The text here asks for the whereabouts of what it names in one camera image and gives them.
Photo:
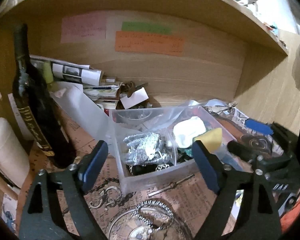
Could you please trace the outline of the orange gloved hand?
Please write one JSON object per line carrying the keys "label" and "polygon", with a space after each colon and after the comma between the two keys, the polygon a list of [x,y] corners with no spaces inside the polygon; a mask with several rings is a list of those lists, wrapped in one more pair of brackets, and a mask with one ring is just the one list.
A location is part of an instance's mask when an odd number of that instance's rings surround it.
{"label": "orange gloved hand", "polygon": [[282,232],[286,232],[300,215],[300,197],[294,207],[280,219]]}

